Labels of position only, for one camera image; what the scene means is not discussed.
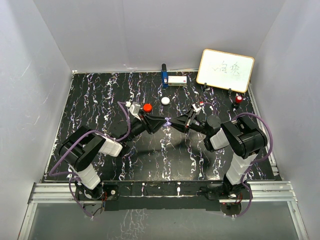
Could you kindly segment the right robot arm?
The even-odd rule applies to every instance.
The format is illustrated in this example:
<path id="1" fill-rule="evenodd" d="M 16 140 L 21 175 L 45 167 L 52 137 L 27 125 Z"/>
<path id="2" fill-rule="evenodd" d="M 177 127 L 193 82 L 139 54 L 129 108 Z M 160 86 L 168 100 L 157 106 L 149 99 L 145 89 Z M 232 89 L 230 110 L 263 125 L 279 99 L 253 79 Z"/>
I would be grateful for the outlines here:
<path id="1" fill-rule="evenodd" d="M 232 120 L 222 122 L 217 115 L 201 121 L 194 110 L 168 120 L 170 126 L 182 133 L 189 130 L 205 135 L 204 146 L 214 152 L 230 146 L 233 154 L 229 169 L 223 177 L 223 194 L 233 199 L 245 188 L 246 171 L 256 161 L 259 152 L 268 144 L 266 134 L 250 117 L 262 119 L 250 112 L 243 112 Z"/>

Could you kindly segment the purple earbud charging case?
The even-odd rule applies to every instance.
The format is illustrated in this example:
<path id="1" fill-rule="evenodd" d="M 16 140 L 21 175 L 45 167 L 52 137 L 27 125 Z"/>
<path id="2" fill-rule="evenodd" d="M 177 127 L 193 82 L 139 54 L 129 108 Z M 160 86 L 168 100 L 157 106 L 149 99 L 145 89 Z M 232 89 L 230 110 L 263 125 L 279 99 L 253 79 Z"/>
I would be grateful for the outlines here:
<path id="1" fill-rule="evenodd" d="M 170 122 L 170 119 L 171 119 L 170 117 L 165 118 L 166 122 L 163 125 L 164 127 L 170 127 L 172 125 L 172 123 Z"/>

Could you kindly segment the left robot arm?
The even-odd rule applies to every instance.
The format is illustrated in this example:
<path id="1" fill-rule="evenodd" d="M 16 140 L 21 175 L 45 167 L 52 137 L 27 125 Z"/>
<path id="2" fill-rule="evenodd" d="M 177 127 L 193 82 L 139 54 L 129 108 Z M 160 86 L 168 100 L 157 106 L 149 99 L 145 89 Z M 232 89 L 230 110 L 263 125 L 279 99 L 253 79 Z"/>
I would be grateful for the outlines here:
<path id="1" fill-rule="evenodd" d="M 62 142 L 58 148 L 58 154 L 71 166 L 81 184 L 86 188 L 86 194 L 93 200 L 103 195 L 101 179 L 93 167 L 93 160 L 101 153 L 111 157 L 118 157 L 124 150 L 126 143 L 144 131 L 149 134 L 156 133 L 165 123 L 162 116 L 153 116 L 140 112 L 129 122 L 127 132 L 119 138 L 108 138 L 93 131 L 86 126 L 80 127 L 69 138 Z"/>

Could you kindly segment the white earbud charging case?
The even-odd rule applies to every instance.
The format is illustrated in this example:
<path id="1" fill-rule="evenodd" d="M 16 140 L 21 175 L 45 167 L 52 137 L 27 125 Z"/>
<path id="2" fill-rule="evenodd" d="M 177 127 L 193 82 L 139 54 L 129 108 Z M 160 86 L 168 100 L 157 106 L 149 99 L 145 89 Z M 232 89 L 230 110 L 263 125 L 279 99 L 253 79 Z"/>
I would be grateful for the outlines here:
<path id="1" fill-rule="evenodd" d="M 170 99 L 168 97 L 162 97 L 161 98 L 161 104 L 164 105 L 164 106 L 167 106 L 170 104 Z"/>

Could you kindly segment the red earbud charging case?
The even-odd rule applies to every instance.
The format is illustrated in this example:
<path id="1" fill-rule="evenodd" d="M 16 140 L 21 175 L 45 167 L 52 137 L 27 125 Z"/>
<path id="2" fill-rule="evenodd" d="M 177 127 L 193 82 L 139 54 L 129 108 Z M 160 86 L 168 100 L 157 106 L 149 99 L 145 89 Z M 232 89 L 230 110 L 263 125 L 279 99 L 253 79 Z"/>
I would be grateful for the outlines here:
<path id="1" fill-rule="evenodd" d="M 153 110 L 153 106 L 150 103 L 145 103 L 143 105 L 143 111 L 145 113 L 150 113 Z"/>

